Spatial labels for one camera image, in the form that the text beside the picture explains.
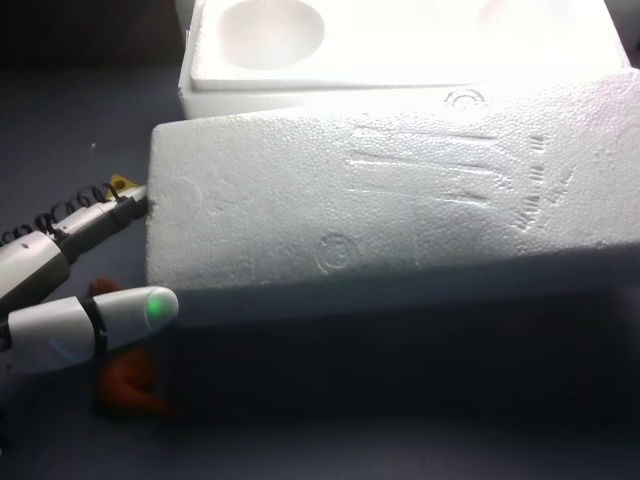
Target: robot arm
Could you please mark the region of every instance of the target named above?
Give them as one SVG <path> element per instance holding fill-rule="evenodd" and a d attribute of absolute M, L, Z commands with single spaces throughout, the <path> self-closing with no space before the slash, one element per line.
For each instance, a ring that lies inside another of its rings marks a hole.
<path fill-rule="evenodd" d="M 175 294 L 144 287 L 37 305 L 64 282 L 79 255 L 147 212 L 146 187 L 81 208 L 55 233 L 33 232 L 0 248 L 0 358 L 15 373 L 66 368 L 139 340 L 178 313 Z"/>

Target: styrofoam box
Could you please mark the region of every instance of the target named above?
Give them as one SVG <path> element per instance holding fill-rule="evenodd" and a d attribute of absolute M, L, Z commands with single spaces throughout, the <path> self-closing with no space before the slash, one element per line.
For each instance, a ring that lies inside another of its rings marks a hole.
<path fill-rule="evenodd" d="M 626 66 L 602 0 L 199 0 L 179 91 L 198 118 Z"/>
<path fill-rule="evenodd" d="M 148 281 L 183 326 L 637 277 L 636 70 L 380 100 L 156 128 Z"/>

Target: spring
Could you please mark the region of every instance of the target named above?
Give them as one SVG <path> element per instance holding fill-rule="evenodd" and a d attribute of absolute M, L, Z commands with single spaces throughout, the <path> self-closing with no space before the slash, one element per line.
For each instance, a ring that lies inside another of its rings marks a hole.
<path fill-rule="evenodd" d="M 110 183 L 102 183 L 100 184 L 100 186 L 106 187 L 111 192 L 116 202 L 120 201 L 118 191 L 113 185 L 111 185 Z M 78 208 L 90 207 L 92 205 L 92 202 L 87 195 L 91 195 L 93 197 L 93 203 L 105 203 L 108 201 L 107 197 L 102 193 L 99 186 L 92 185 L 82 188 L 70 200 L 66 202 L 58 202 L 53 205 L 48 212 L 37 215 L 33 221 L 35 228 L 27 223 L 23 223 L 22 225 L 18 225 L 13 230 L 7 230 L 6 232 L 4 232 L 0 237 L 0 247 L 12 242 L 17 238 L 22 237 L 23 235 L 28 235 L 35 230 L 39 230 L 45 234 L 50 233 L 55 236 L 60 235 L 62 232 L 60 230 L 57 230 L 54 225 L 63 220 L 66 216 L 74 213 Z M 58 214 L 62 210 L 64 210 L 66 215 L 65 217 L 60 218 Z"/>

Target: yellow tag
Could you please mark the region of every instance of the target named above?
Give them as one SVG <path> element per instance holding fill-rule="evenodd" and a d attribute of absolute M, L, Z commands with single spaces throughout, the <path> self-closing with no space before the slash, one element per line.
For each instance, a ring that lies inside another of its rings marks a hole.
<path fill-rule="evenodd" d="M 133 183 L 128 178 L 123 177 L 122 175 L 118 175 L 114 173 L 111 175 L 111 185 L 116 189 L 118 193 L 124 192 L 125 190 L 129 190 L 130 188 L 139 187 L 140 185 Z M 107 191 L 107 200 L 113 197 L 111 190 Z"/>

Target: orange toy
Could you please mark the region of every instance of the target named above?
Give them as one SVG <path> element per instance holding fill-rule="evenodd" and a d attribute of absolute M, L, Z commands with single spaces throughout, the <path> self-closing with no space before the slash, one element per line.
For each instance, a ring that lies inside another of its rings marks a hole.
<path fill-rule="evenodd" d="M 107 278 L 98 278 L 89 285 L 92 295 L 121 290 Z M 170 415 L 172 405 L 153 391 L 155 366 L 149 353 L 137 346 L 111 359 L 96 382 L 96 401 L 102 407 L 121 413 L 151 413 Z"/>

